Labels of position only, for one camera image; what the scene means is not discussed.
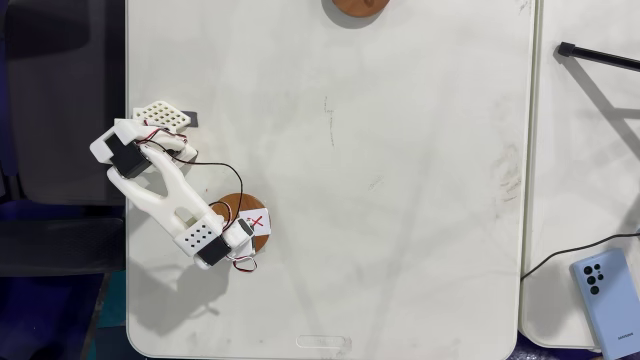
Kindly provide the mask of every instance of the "electrical wire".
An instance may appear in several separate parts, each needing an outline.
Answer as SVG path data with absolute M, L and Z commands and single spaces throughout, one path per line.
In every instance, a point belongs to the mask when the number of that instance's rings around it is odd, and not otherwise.
M 137 143 L 138 144 L 146 144 L 146 143 L 155 144 L 158 147 L 160 147 L 165 153 L 167 153 L 167 155 L 171 156 L 174 160 L 176 160 L 178 162 L 181 162 L 183 164 L 189 164 L 189 165 L 219 165 L 219 166 L 226 166 L 229 169 L 231 169 L 231 171 L 233 171 L 236 174 L 236 176 L 238 177 L 238 180 L 240 181 L 240 200 L 238 200 L 238 210 L 236 211 L 236 214 L 235 214 L 233 220 L 230 221 L 227 224 L 227 226 L 229 226 L 229 224 L 234 223 L 238 219 L 238 215 L 240 214 L 240 206 L 242 205 L 242 196 L 244 194 L 244 185 L 242 184 L 242 178 L 240 177 L 240 174 L 238 174 L 238 172 L 236 171 L 236 169 L 233 168 L 233 166 L 231 166 L 229 164 L 225 164 L 225 163 L 208 163 L 208 162 L 205 163 L 205 162 L 195 162 L 195 161 L 181 160 L 181 159 L 178 159 L 177 157 L 175 157 L 174 155 L 171 155 L 164 146 L 158 144 L 157 142 L 155 142 L 155 141 L 153 141 L 151 139 L 153 139 L 153 136 L 151 136 L 149 139 L 140 140 Z
M 611 235 L 607 238 L 604 238 L 600 241 L 596 241 L 593 244 L 589 244 L 589 245 L 585 245 L 585 246 L 580 246 L 577 248 L 573 248 L 573 249 L 567 249 L 567 250 L 562 250 L 562 251 L 556 251 L 553 254 L 547 256 L 546 259 L 542 260 L 542 262 L 540 264 L 538 264 L 538 266 L 534 267 L 533 269 L 531 269 L 528 273 L 524 274 L 521 278 L 520 281 L 523 281 L 524 279 L 527 278 L 527 276 L 533 274 L 534 271 L 538 270 L 542 265 L 544 265 L 544 263 L 546 263 L 547 261 L 549 261 L 552 257 L 556 256 L 556 255 L 560 255 L 560 254 L 566 254 L 569 252 L 573 252 L 573 251 L 579 251 L 579 250 L 584 250 L 584 249 L 588 249 L 588 248 L 592 248 L 594 246 L 598 246 L 602 243 L 605 243 L 609 240 L 613 240 L 613 239 L 617 239 L 617 238 L 629 238 L 629 237 L 636 237 L 636 236 L 640 236 L 640 233 L 633 233 L 633 234 L 615 234 L 615 235 Z
M 187 137 L 185 135 L 174 134 L 174 133 L 172 133 L 171 131 L 169 131 L 169 130 L 167 130 L 165 128 L 157 128 L 151 134 L 149 134 L 149 136 L 147 136 L 146 138 L 136 141 L 136 144 L 140 145 L 140 144 L 144 144 L 144 143 L 147 143 L 147 142 L 151 141 L 151 139 L 153 139 L 158 134 L 158 132 L 160 132 L 160 131 L 165 132 L 165 133 L 167 133 L 167 134 L 169 134 L 171 136 L 176 136 L 176 137 L 182 138 L 182 141 L 184 141 L 185 144 L 187 143 Z
M 231 214 L 233 214 L 233 212 L 231 211 L 231 206 L 229 206 L 229 204 L 227 204 L 224 201 L 214 201 L 211 204 L 209 204 L 209 207 L 212 207 L 215 204 L 223 204 L 224 206 L 227 207 L 227 224 L 224 226 L 224 228 L 222 229 L 222 231 L 225 231 L 229 228 L 229 226 L 231 226 Z
M 254 272 L 256 271 L 256 269 L 258 268 L 258 263 L 256 262 L 256 259 L 254 259 L 252 256 L 241 256 L 239 258 L 232 258 L 227 256 L 227 259 L 233 261 L 233 267 L 236 268 L 236 270 L 241 271 L 241 272 Z M 253 261 L 253 269 L 243 269 L 243 268 L 239 268 L 238 267 L 238 261 L 242 261 L 242 260 L 246 260 L 246 259 L 251 259 Z

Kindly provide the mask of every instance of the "black chair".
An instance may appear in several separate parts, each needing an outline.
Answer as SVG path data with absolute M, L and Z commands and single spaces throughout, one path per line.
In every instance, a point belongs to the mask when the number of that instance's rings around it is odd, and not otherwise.
M 3 179 L 2 200 L 122 210 L 89 144 L 125 116 L 125 0 L 10 0 L 2 23 L 18 169 L 15 181 Z M 122 216 L 0 222 L 0 276 L 124 264 Z

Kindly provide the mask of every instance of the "black rod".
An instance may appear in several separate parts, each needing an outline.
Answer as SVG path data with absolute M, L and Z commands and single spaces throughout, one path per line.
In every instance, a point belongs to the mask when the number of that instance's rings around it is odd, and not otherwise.
M 566 57 L 573 56 L 580 59 L 599 62 L 601 64 L 621 67 L 627 70 L 640 71 L 640 61 L 638 60 L 627 59 L 621 56 L 583 49 L 575 46 L 574 44 L 569 44 L 566 42 L 560 44 L 560 46 L 558 47 L 558 54 Z

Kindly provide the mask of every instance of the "paper label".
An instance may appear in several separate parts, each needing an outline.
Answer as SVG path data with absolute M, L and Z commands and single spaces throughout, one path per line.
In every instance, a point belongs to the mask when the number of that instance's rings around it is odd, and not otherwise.
M 240 217 L 243 218 L 249 226 L 253 226 L 253 231 L 256 236 L 271 235 L 269 212 L 266 208 L 240 211 Z

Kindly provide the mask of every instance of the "red wire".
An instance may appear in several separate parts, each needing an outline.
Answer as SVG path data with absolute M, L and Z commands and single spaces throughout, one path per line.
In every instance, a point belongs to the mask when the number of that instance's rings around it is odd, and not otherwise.
M 244 259 L 251 259 L 253 261 L 253 269 L 249 270 L 249 269 L 243 269 L 238 267 L 237 265 L 238 260 L 244 260 Z M 256 259 L 252 258 L 251 256 L 241 256 L 237 259 L 233 259 L 233 267 L 236 268 L 236 270 L 238 271 L 251 273 L 256 271 L 256 269 L 258 268 L 258 263 L 256 262 Z

